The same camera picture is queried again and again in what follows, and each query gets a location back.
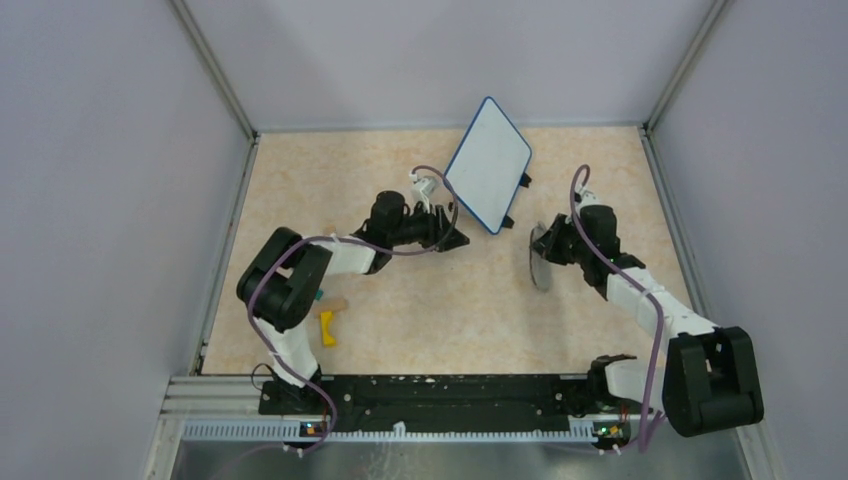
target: yellow object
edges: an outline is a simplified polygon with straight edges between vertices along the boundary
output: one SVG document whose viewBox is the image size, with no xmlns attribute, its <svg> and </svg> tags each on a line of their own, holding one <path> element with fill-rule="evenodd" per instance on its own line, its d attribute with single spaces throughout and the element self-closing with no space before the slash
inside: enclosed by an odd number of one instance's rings
<svg viewBox="0 0 848 480">
<path fill-rule="evenodd" d="M 330 335 L 330 322 L 333 321 L 333 312 L 321 312 L 321 342 L 325 347 L 335 347 L 336 339 Z"/>
</svg>

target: gray wall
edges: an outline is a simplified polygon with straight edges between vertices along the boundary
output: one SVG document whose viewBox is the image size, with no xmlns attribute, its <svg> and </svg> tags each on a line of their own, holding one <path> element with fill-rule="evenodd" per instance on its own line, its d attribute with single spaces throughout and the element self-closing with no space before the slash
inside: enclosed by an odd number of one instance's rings
<svg viewBox="0 0 848 480">
<path fill-rule="evenodd" d="M 0 478 L 138 478 L 246 139 L 164 1 L 0 6 Z"/>
<path fill-rule="evenodd" d="M 736 2 L 658 134 L 719 324 L 792 478 L 843 478 L 848 2 Z"/>
<path fill-rule="evenodd" d="M 710 0 L 188 0 L 259 130 L 650 114 Z"/>
</svg>

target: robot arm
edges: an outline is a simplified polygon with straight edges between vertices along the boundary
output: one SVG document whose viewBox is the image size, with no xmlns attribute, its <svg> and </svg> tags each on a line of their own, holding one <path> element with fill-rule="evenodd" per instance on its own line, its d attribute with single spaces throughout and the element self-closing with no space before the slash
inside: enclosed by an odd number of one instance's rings
<svg viewBox="0 0 848 480">
<path fill-rule="evenodd" d="M 368 219 L 350 237 L 385 250 L 418 243 L 422 248 L 434 247 L 437 252 L 445 252 L 467 245 L 468 237 L 451 226 L 444 207 L 430 204 L 428 195 L 435 187 L 435 179 L 414 177 L 413 180 L 413 195 L 417 200 L 414 207 L 410 208 L 398 192 L 381 192 Z M 289 228 L 278 228 L 239 280 L 238 298 L 247 304 L 277 259 L 302 239 Z M 320 377 L 303 319 L 309 314 L 322 280 L 327 275 L 342 273 L 373 274 L 389 260 L 390 254 L 367 245 L 333 239 L 308 243 L 288 258 L 282 264 L 283 269 L 290 270 L 288 276 L 275 272 L 259 292 L 253 309 L 259 329 L 280 359 L 303 378 Z M 275 376 L 288 384 L 292 395 L 309 395 L 302 388 L 304 382 L 286 372 L 278 362 L 273 365 Z"/>
<path fill-rule="evenodd" d="M 757 423 L 763 403 L 753 344 L 739 327 L 720 328 L 668 293 L 633 255 L 621 252 L 612 208 L 582 187 L 576 193 L 577 212 L 588 237 L 624 274 L 639 282 L 641 292 L 610 269 L 588 248 L 573 219 L 559 214 L 532 244 L 542 258 L 556 264 L 579 264 L 584 280 L 601 296 L 632 315 L 653 336 L 657 311 L 651 293 L 663 309 L 661 348 L 666 366 L 654 375 L 650 406 L 663 411 L 682 436 Z M 648 364 L 626 355 L 604 356 L 592 363 L 589 388 L 598 398 L 642 401 Z"/>
</svg>

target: white board surface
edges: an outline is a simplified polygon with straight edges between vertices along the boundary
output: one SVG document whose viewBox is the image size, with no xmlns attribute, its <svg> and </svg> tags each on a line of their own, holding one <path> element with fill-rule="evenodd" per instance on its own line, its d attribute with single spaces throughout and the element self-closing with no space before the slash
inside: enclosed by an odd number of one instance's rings
<svg viewBox="0 0 848 480">
<path fill-rule="evenodd" d="M 446 169 L 460 201 L 489 233 L 500 232 L 533 151 L 486 97 Z"/>
</svg>

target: beige work surface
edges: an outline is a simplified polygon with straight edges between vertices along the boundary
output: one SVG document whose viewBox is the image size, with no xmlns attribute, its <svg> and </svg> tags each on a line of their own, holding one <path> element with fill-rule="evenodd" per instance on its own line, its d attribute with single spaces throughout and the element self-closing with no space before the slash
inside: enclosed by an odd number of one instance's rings
<svg viewBox="0 0 848 480">
<path fill-rule="evenodd" d="M 553 265 L 553 286 L 535 290 L 528 266 L 530 229 L 568 211 L 575 169 L 592 167 L 590 188 L 615 208 L 623 250 L 644 261 L 669 291 L 687 299 L 680 267 L 636 128 L 527 128 L 533 148 L 510 216 L 515 228 L 490 235 L 470 215 L 458 228 L 471 244 L 442 254 L 396 257 L 376 275 L 327 277 L 325 295 L 350 308 L 336 315 L 333 348 L 309 322 L 325 373 L 458 374 L 585 372 L 595 357 L 647 359 L 651 339 L 582 280 L 579 266 Z M 246 373 L 270 362 L 248 324 L 236 282 L 279 226 L 302 235 L 334 225 L 348 234 L 375 196 L 410 200 L 411 167 L 444 169 L 462 130 L 359 131 L 263 135 L 227 268 L 204 373 Z M 446 203 L 444 189 L 437 200 Z"/>
</svg>

